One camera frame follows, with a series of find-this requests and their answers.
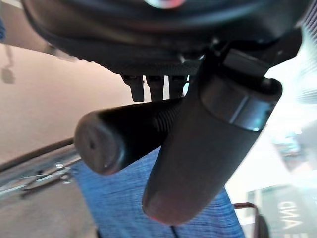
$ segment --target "black cable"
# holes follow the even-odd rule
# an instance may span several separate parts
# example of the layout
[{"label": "black cable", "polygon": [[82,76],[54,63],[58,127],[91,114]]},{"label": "black cable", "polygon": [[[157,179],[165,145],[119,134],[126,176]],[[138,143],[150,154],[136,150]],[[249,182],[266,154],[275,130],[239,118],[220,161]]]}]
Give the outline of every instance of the black cable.
[{"label": "black cable", "polygon": [[73,143],[74,143],[74,138],[69,138],[66,140],[56,142],[56,143],[51,144],[51,145],[47,145],[47,146],[39,148],[37,150],[31,151],[31,152],[24,154],[24,155],[21,155],[19,157],[16,157],[16,158],[10,160],[9,162],[0,165],[0,173],[18,165],[18,164],[24,163],[28,160],[34,159],[36,157],[47,154],[47,153],[52,152],[54,150],[58,150],[58,149],[63,148],[67,145],[71,145]]},{"label": "black cable", "polygon": [[172,233],[173,233],[174,237],[175,237],[175,238],[180,238],[179,235],[178,235],[177,232],[176,232],[176,227],[175,227],[175,226],[171,226],[170,228],[171,228],[171,230],[172,230]]}]

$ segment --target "beige wall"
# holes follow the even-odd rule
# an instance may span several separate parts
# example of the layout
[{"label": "beige wall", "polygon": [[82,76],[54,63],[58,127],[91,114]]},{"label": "beige wall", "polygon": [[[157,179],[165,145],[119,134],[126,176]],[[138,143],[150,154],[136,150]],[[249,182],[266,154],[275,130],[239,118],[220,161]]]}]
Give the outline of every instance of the beige wall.
[{"label": "beige wall", "polygon": [[89,111],[132,103],[119,75],[84,60],[0,44],[0,69],[0,163],[71,137]]}]

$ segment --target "black cord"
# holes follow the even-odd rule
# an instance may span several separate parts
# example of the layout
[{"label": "black cord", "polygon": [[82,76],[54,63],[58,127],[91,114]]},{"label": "black cord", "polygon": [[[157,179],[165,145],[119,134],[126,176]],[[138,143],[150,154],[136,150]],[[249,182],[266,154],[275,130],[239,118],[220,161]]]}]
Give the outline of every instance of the black cord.
[{"label": "black cord", "polygon": [[171,230],[172,230],[172,233],[173,233],[174,237],[175,237],[175,238],[179,238],[179,235],[178,235],[177,232],[176,232],[176,227],[175,227],[175,226],[171,226],[170,228],[171,228]]},{"label": "black cord", "polygon": [[5,170],[8,170],[20,163],[23,163],[23,162],[26,162],[28,160],[31,160],[31,159],[34,159],[36,157],[39,157],[41,155],[44,155],[44,154],[47,154],[49,152],[52,152],[54,150],[58,150],[60,148],[63,148],[67,145],[71,145],[74,143],[74,139],[73,138],[69,138],[69,139],[66,139],[66,140],[63,140],[63,141],[59,141],[59,142],[56,142],[54,144],[51,144],[51,145],[47,145],[45,147],[42,147],[40,149],[37,149],[37,150],[34,150],[30,153],[27,153],[27,154],[24,154],[24,155],[21,155],[19,157],[16,157],[12,160],[10,160],[9,162],[7,163],[4,163],[0,166],[0,173],[5,171]]}]

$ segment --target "blue fabric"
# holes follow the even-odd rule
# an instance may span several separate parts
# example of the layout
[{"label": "blue fabric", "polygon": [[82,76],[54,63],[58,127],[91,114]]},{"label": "blue fabric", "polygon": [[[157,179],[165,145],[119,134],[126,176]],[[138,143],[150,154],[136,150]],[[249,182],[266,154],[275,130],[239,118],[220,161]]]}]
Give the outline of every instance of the blue fabric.
[{"label": "blue fabric", "polygon": [[[174,238],[169,226],[142,212],[143,191],[159,150],[117,174],[105,177],[83,162],[74,176],[103,238]],[[244,238],[225,190],[194,220],[176,227],[180,238]]]},{"label": "blue fabric", "polygon": [[1,17],[0,17],[0,41],[2,41],[4,39],[5,39],[5,27],[4,27],[3,21],[1,20]]}]

